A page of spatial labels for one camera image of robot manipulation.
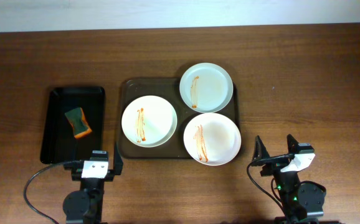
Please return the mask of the pale green plate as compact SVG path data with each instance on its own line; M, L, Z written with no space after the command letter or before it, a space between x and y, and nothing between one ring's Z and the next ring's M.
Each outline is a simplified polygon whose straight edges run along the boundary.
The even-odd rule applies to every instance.
M188 68L179 83L183 102L199 113L214 113L230 102L234 85L230 75L214 63L198 63Z

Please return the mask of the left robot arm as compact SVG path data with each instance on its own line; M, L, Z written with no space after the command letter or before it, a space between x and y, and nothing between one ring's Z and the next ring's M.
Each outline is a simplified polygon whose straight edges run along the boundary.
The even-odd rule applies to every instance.
M113 151L113 168L109 169L109 155L106 151L92 151L88 160L70 161L73 181L80 182L80 189L69 193L62 208L66 224L95 224L102 222L102 208L105 183L121 175L123 161L117 147Z

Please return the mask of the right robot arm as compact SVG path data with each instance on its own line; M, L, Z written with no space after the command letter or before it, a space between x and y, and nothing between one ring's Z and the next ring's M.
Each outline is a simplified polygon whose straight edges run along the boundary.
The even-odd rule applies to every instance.
M267 192L247 171L252 183L268 195L283 215L274 223L318 223L324 215L323 205L326 188L310 180L301 181L298 173L309 167L315 158L315 150L308 143L298 142L291 134L287 136L288 152L270 156L263 141L255 137L252 161L248 167L261 167L262 177L271 177L271 192Z

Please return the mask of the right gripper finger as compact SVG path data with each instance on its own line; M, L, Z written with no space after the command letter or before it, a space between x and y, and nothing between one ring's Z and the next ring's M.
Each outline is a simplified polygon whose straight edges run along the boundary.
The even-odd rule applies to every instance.
M290 154L296 154L299 152L299 142L291 135L287 135L288 152Z
M252 156L252 166L263 166L270 158L270 155L264 146L260 136L255 137L255 146Z

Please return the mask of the green orange sponge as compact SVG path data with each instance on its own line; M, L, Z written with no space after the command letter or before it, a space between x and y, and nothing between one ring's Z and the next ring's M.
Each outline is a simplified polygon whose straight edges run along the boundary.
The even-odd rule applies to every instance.
M92 133L92 129L89 126L83 109L78 107L64 113L68 122L70 123L73 136L75 139L81 139Z

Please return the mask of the white plate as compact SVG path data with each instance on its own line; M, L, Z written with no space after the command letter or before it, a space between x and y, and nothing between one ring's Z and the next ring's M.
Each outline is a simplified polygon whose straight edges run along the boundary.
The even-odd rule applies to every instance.
M197 162L221 166L236 157L242 138L239 128L230 118L219 113L204 113L187 123L183 143Z
M178 123L174 106L154 95L133 100L121 117L121 128L126 138L136 146L157 147L172 137Z

